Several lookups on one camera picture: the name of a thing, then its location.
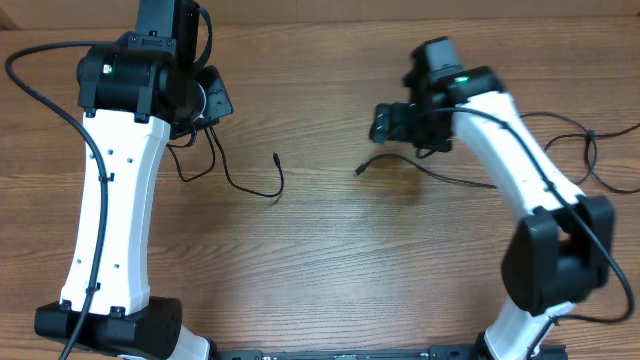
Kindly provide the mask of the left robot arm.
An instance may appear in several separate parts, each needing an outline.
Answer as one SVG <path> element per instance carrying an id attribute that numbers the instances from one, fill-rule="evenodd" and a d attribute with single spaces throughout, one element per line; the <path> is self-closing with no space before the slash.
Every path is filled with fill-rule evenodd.
<path id="1" fill-rule="evenodd" d="M 42 337 L 123 359 L 212 359 L 217 350 L 182 322 L 175 298 L 154 297 L 147 273 L 156 176 L 171 140 L 231 111 L 193 1 L 143 1 L 136 28 L 93 45 L 77 80 L 91 141 L 73 262 L 56 302 L 41 306 Z"/>

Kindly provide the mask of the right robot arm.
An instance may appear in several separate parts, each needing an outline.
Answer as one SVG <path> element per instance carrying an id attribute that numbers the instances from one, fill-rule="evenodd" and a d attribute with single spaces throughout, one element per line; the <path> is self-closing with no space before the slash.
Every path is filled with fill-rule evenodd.
<path id="1" fill-rule="evenodd" d="M 501 264 L 508 294 L 498 318 L 455 359 L 560 359 L 540 345 L 577 303 L 603 287 L 611 267 L 615 212 L 587 197 L 553 164 L 488 67 L 465 69 L 447 37 L 411 54 L 406 103 L 377 105 L 369 137 L 449 152 L 459 139 L 503 195 L 516 230 Z"/>

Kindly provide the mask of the black cable silver plug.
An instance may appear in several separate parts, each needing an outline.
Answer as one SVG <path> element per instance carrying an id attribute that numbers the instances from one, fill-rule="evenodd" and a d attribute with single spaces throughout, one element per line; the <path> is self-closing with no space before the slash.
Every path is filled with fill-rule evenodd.
<path id="1" fill-rule="evenodd" d="M 216 166 L 216 150 L 209 128 L 196 135 L 193 132 L 186 144 L 168 144 L 167 150 L 174 161 L 180 181 L 193 182 L 211 173 Z"/>

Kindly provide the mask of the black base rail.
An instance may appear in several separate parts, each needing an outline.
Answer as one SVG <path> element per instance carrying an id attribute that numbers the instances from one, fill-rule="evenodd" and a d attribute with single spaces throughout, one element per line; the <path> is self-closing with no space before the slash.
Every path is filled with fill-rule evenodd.
<path id="1" fill-rule="evenodd" d="M 169 359 L 213 360 L 469 360 L 488 359 L 473 345 L 432 345 L 425 349 L 335 350 L 301 352 L 262 352 L 259 350 L 220 351 L 205 347 L 203 351 L 177 346 Z"/>

